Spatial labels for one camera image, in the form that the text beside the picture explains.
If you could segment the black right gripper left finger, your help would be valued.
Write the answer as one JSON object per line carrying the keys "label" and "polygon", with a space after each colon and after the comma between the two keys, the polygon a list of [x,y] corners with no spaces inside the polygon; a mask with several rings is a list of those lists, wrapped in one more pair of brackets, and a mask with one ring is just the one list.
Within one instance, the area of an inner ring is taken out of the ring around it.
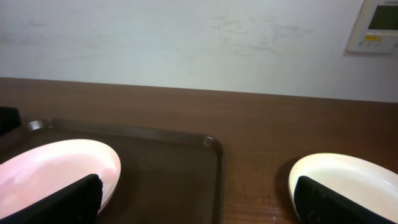
{"label": "black right gripper left finger", "polygon": [[90,174],[2,218],[1,224],[94,224],[102,196],[103,182]]}

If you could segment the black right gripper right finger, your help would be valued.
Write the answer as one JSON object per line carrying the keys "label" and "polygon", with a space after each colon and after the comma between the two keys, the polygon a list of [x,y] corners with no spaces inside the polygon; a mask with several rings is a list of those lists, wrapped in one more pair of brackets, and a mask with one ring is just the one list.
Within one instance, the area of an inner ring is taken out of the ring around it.
{"label": "black right gripper right finger", "polygon": [[303,224],[394,224],[307,176],[298,178],[294,205]]}

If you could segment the pink plate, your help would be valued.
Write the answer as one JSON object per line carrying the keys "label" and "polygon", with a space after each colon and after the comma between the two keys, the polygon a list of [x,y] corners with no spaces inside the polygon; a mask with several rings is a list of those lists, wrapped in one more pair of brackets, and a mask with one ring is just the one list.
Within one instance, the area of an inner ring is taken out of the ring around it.
{"label": "pink plate", "polygon": [[5,218],[90,175],[103,183],[101,206],[107,205],[121,175],[116,151],[90,139],[42,145],[1,163],[1,217]]}

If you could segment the cream plate with red stain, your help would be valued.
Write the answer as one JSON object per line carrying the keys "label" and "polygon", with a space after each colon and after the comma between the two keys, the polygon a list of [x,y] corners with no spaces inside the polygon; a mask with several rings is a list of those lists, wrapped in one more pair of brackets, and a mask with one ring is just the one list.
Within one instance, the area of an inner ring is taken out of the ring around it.
{"label": "cream plate with red stain", "polygon": [[397,174],[343,154],[316,153],[299,159],[288,178],[290,199],[299,177],[307,176],[370,211],[397,222]]}

